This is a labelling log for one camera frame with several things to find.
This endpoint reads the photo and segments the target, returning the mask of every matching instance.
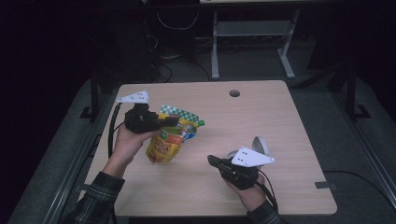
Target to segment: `yellow package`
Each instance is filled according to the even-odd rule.
[[[169,162],[179,152],[186,139],[196,135],[199,126],[204,126],[199,117],[170,105],[163,105],[158,119],[178,116],[176,127],[165,127],[160,129],[160,134],[151,138],[146,150],[146,155],[154,163]]]

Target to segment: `right hand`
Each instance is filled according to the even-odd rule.
[[[266,201],[266,196],[264,192],[257,185],[254,185],[250,189],[240,190],[231,182],[225,179],[224,181],[231,189],[233,189],[233,191],[235,191],[235,193],[239,196],[242,205],[244,205],[249,212],[252,212]],[[262,175],[259,175],[259,177],[257,178],[257,182],[259,182],[260,184],[264,184],[265,182],[264,177]]]

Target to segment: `desk grommet hole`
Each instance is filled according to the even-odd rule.
[[[239,92],[238,90],[231,90],[230,95],[232,97],[238,97],[239,95],[241,95],[241,92]]]

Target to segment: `table leg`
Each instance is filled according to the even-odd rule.
[[[212,79],[219,79],[219,62],[218,62],[218,12],[213,16],[213,49],[212,49]]]
[[[294,11],[293,18],[290,21],[289,29],[288,29],[288,32],[286,33],[285,44],[283,45],[283,48],[277,50],[280,61],[282,62],[283,68],[285,69],[286,76],[289,79],[295,79],[295,75],[294,75],[294,72],[293,72],[291,65],[289,63],[287,53],[288,53],[289,45],[291,42],[291,38],[293,37],[294,29],[296,27],[299,14],[300,14],[300,9],[297,8]]]

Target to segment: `left hand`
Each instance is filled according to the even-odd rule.
[[[113,154],[107,162],[104,173],[122,177],[126,167],[134,160],[134,155],[143,146],[143,142],[156,136],[159,131],[133,133],[121,124],[117,133]]]

